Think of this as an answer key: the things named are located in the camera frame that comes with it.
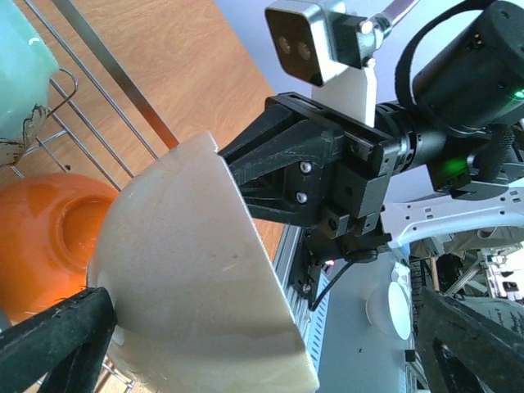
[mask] orange bowl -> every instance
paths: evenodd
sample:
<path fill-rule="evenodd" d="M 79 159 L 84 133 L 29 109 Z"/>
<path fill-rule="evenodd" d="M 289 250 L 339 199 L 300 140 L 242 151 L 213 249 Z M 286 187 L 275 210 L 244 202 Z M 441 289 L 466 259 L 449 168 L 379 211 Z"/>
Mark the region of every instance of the orange bowl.
<path fill-rule="evenodd" d="M 78 174 L 0 189 L 0 309 L 13 323 L 81 291 L 98 231 L 118 192 Z"/>

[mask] silver bolt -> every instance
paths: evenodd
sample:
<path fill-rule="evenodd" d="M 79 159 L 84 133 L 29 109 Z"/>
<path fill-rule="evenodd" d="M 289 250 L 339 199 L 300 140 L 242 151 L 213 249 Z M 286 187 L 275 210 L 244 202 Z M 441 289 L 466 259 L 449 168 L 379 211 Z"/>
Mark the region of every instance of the silver bolt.
<path fill-rule="evenodd" d="M 280 45 L 282 52 L 286 53 L 287 55 L 291 53 L 291 47 L 289 46 L 289 42 L 287 41 L 286 37 L 280 37 L 278 39 L 278 45 Z"/>
<path fill-rule="evenodd" d="M 313 166 L 311 165 L 310 162 L 308 161 L 302 161 L 300 163 L 300 171 L 303 173 L 303 174 L 308 174 L 309 172 L 311 172 L 311 170 L 313 169 Z"/>
<path fill-rule="evenodd" d="M 305 192 L 298 192 L 296 194 L 296 201 L 298 203 L 306 203 L 308 201 L 308 194 Z"/>
<path fill-rule="evenodd" d="M 373 31 L 373 22 L 370 20 L 363 20 L 359 23 L 359 31 L 362 34 L 369 34 Z"/>
<path fill-rule="evenodd" d="M 376 65 L 377 65 L 377 59 L 375 59 L 374 57 L 370 57 L 366 60 L 366 67 L 375 68 Z"/>
<path fill-rule="evenodd" d="M 306 61 L 308 61 L 311 58 L 311 50 L 305 43 L 298 43 L 298 52 Z"/>

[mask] cable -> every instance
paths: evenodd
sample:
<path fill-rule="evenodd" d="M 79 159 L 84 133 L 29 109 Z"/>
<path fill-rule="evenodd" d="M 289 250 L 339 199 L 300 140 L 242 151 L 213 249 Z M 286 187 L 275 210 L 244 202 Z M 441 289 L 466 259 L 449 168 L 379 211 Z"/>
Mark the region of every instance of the cable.
<path fill-rule="evenodd" d="M 331 291 L 333 285 L 337 283 L 338 279 L 342 277 L 342 274 L 344 274 L 346 270 L 349 269 L 354 263 L 355 262 L 353 261 L 346 261 L 344 267 L 340 269 L 340 271 L 337 274 L 335 274 L 335 277 L 332 278 L 332 280 L 327 284 L 327 286 L 322 290 L 322 292 L 320 292 L 320 295 L 317 296 L 317 298 L 313 302 L 313 305 L 311 305 L 311 311 L 315 311 L 320 306 L 320 303 L 322 302 L 323 298 L 326 297 L 329 291 Z"/>

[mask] bowl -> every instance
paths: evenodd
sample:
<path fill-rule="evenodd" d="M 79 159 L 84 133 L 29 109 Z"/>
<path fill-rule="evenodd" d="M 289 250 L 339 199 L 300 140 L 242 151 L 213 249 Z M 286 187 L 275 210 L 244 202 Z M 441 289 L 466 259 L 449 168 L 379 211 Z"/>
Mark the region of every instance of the bowl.
<path fill-rule="evenodd" d="M 0 165 L 14 165 L 48 113 L 51 51 L 11 0 L 0 2 Z"/>
<path fill-rule="evenodd" d="M 368 321 L 381 333 L 407 340 L 411 334 L 411 316 L 406 295 L 397 282 L 375 288 L 366 302 Z"/>
<path fill-rule="evenodd" d="M 0 309 L 13 323 L 81 291 L 102 221 L 118 192 L 78 174 L 0 189 Z"/>
<path fill-rule="evenodd" d="M 208 133 L 134 178 L 89 264 L 118 324 L 108 355 L 151 391 L 310 393 L 317 373 Z"/>

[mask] wooden table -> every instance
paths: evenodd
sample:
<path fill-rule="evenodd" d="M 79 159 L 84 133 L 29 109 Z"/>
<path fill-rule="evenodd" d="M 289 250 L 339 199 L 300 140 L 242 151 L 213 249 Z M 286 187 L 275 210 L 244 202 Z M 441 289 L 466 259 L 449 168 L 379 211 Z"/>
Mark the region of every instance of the wooden table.
<path fill-rule="evenodd" d="M 163 142 L 52 3 L 34 2 L 151 145 L 160 154 L 166 153 Z M 139 173 L 153 161 L 151 155 L 25 4 L 20 0 L 16 3 L 42 34 L 61 66 L 72 70 L 79 79 L 76 105 L 129 168 Z M 77 1 L 76 5 L 180 141 L 209 130 L 219 147 L 225 146 L 260 114 L 264 99 L 273 94 L 212 0 L 86 0 Z M 63 75 L 56 79 L 64 89 L 70 88 L 71 83 Z M 52 89 L 51 106 L 60 100 Z M 57 113 L 120 184 L 129 181 L 129 176 L 69 107 L 62 107 Z M 60 129 L 49 120 L 41 138 Z M 72 172 L 106 181 L 67 136 L 47 146 Z M 25 157 L 17 167 L 24 175 L 57 171 L 43 149 Z M 9 169 L 0 170 L 0 184 L 15 179 Z M 282 226 L 258 222 L 257 227 L 273 258 Z M 105 391 L 124 390 L 115 381 Z"/>

